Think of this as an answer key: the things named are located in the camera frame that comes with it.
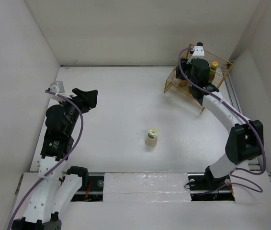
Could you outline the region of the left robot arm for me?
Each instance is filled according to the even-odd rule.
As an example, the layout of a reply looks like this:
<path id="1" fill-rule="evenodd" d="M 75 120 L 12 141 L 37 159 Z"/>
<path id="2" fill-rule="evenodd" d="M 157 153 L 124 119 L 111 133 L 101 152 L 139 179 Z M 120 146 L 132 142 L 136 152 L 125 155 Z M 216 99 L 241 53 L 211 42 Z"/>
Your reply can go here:
<path id="1" fill-rule="evenodd" d="M 78 190 L 89 185 L 86 168 L 72 166 L 62 177 L 63 168 L 70 154 L 80 141 L 73 139 L 77 121 L 80 121 L 79 134 L 83 133 L 83 114 L 97 105 L 98 91 L 72 90 L 73 95 L 47 89 L 57 104 L 49 107 L 45 114 L 46 131 L 40 153 L 37 182 L 22 198 L 8 224 L 9 230 L 59 230 L 60 217 Z"/>

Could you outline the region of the yellow-cap green-label sauce bottle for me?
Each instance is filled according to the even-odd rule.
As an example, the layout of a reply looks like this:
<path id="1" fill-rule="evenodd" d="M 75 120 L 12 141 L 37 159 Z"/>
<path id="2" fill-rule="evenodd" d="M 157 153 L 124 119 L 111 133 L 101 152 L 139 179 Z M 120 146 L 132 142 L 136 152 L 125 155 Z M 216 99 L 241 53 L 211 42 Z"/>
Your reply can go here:
<path id="1" fill-rule="evenodd" d="M 213 61 L 210 65 L 210 70 L 209 70 L 209 82 L 213 82 L 215 79 L 216 71 L 219 66 L 219 63 L 217 61 Z"/>

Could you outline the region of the pink-cap spice shaker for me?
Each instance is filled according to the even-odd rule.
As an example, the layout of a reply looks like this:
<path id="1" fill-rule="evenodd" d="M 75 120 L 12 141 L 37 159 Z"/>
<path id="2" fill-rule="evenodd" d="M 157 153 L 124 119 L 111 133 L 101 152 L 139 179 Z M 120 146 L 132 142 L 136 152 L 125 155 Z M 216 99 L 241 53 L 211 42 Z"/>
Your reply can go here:
<path id="1" fill-rule="evenodd" d="M 175 80 L 176 80 L 176 72 L 175 72 L 175 71 L 173 71 L 173 72 L 171 73 L 169 79 L 170 79 L 170 81 L 175 81 Z"/>

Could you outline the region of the yellow-cap red-label sauce bottle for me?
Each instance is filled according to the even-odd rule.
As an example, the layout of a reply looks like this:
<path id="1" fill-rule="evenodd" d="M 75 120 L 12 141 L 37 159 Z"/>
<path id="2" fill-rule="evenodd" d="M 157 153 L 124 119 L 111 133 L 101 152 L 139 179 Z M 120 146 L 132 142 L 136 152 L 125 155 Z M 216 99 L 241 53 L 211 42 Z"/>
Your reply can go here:
<path id="1" fill-rule="evenodd" d="M 179 83 L 179 85 L 180 85 L 181 87 L 185 87 L 185 86 L 188 85 L 188 82 L 187 82 L 186 80 L 182 80 L 182 81 Z"/>

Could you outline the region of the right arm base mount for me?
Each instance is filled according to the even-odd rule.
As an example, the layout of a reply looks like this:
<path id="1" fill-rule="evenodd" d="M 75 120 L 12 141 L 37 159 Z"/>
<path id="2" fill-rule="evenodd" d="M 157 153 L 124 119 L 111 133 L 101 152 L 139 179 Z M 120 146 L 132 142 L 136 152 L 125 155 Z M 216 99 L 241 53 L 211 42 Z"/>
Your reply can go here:
<path id="1" fill-rule="evenodd" d="M 204 173 L 188 173 L 184 188 L 190 191 L 191 201 L 234 201 L 230 177 L 227 175 L 209 183 Z"/>

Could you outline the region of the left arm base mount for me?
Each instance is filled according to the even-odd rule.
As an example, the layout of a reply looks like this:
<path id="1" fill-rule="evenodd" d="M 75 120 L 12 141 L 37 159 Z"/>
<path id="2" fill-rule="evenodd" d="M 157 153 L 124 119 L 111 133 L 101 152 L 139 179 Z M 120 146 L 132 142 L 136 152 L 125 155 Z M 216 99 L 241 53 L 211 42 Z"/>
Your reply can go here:
<path id="1" fill-rule="evenodd" d="M 71 202 L 100 202 L 103 200 L 104 175 L 101 172 L 89 172 L 86 184 L 72 197 Z"/>

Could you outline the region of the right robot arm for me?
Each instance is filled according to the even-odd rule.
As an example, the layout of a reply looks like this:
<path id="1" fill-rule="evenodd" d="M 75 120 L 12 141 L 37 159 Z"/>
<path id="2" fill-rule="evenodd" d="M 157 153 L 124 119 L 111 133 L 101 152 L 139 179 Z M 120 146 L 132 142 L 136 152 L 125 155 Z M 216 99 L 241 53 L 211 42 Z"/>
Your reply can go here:
<path id="1" fill-rule="evenodd" d="M 263 138 L 263 124 L 250 120 L 228 104 L 219 89 L 209 82 L 210 67 L 202 58 L 189 61 L 179 58 L 177 76 L 191 85 L 193 98 L 208 109 L 228 131 L 224 155 L 205 169 L 201 180 L 206 187 L 216 189 L 221 181 L 239 165 L 258 156 L 266 160 Z"/>

